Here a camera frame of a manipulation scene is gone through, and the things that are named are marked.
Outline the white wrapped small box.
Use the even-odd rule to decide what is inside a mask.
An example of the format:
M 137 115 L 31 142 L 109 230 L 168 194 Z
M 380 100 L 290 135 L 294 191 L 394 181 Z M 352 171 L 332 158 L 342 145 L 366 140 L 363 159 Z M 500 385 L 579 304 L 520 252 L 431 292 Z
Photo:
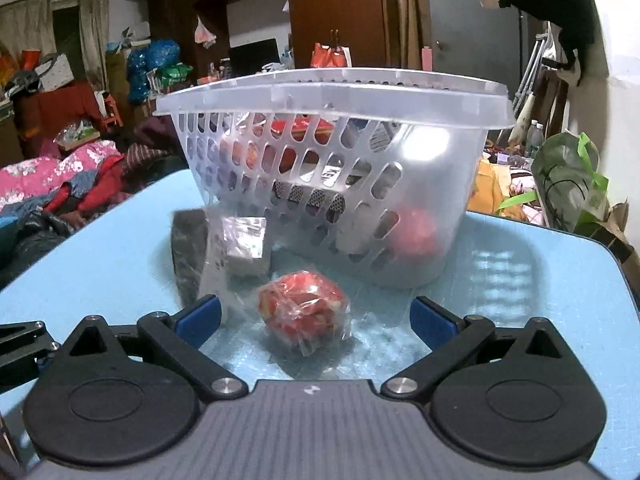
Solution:
M 270 231 L 265 217 L 222 217 L 224 258 L 233 276 L 267 275 L 270 270 Z

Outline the red wrapped candy pack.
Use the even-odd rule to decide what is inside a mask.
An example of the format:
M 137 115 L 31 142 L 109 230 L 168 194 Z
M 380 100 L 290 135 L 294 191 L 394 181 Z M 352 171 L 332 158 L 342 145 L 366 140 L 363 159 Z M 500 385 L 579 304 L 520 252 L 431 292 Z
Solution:
M 257 310 L 268 333 L 301 356 L 350 337 L 350 301 L 334 281 L 300 270 L 258 289 Z

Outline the pink floral bedding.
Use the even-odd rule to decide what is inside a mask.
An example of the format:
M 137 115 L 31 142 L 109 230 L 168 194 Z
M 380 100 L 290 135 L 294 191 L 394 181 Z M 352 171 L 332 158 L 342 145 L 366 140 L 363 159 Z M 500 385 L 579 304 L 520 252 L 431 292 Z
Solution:
M 110 156 L 120 156 L 113 141 L 85 144 L 72 154 L 57 159 L 40 156 L 1 169 L 1 208 L 46 195 L 76 174 L 93 170 Z

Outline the clear plastic perforated basket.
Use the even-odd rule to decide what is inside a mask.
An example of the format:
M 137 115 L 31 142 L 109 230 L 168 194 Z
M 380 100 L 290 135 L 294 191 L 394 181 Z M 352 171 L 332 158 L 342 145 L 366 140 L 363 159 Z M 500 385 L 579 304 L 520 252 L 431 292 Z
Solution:
M 265 218 L 319 266 L 413 288 L 442 272 L 488 134 L 495 81 L 391 68 L 280 70 L 160 96 L 206 203 Z

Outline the green white plastic bag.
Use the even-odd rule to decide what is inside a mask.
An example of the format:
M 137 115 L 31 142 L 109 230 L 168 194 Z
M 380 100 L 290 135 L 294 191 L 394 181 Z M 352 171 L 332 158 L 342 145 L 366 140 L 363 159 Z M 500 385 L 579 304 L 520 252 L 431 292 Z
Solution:
M 605 220 L 608 179 L 600 174 L 599 151 L 584 132 L 564 131 L 542 144 L 533 160 L 538 198 L 553 229 L 577 233 Z

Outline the metal crutches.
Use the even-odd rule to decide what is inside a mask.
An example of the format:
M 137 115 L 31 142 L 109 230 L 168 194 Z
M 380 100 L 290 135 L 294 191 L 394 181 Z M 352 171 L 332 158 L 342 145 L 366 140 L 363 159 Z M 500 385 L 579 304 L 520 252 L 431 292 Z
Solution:
M 520 116 L 528 96 L 533 92 L 534 83 L 540 70 L 542 56 L 544 55 L 544 51 L 547 50 L 548 42 L 549 39 L 546 32 L 536 35 L 536 41 L 526 64 L 524 75 L 518 85 L 518 90 L 516 90 L 514 94 L 513 113 L 515 117 Z

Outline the grey metal door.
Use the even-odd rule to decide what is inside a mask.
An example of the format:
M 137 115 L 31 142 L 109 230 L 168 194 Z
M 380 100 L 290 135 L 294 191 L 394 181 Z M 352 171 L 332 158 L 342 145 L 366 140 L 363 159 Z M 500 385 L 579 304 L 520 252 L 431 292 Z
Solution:
M 433 70 L 488 79 L 514 93 L 520 82 L 518 11 L 478 0 L 428 0 Z

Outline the red white hanging bag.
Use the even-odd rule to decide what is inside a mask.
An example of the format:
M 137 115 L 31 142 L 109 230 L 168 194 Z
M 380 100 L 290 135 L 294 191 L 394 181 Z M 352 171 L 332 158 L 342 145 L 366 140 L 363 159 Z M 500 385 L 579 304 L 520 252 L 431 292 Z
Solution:
M 340 31 L 331 30 L 331 41 L 329 44 L 316 42 L 311 53 L 311 68 L 345 68 L 352 67 L 349 47 L 341 45 Z

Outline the dark red wooden wardrobe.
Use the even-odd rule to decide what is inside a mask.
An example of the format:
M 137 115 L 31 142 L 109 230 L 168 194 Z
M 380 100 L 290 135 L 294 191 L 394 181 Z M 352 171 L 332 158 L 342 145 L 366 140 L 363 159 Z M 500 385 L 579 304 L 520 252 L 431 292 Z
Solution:
M 242 0 L 148 0 L 154 39 L 171 39 L 183 62 L 201 77 L 207 65 L 229 55 L 228 5 Z M 294 63 L 310 65 L 314 45 L 334 37 L 349 47 L 356 66 L 384 67 L 386 61 L 382 0 L 288 0 Z

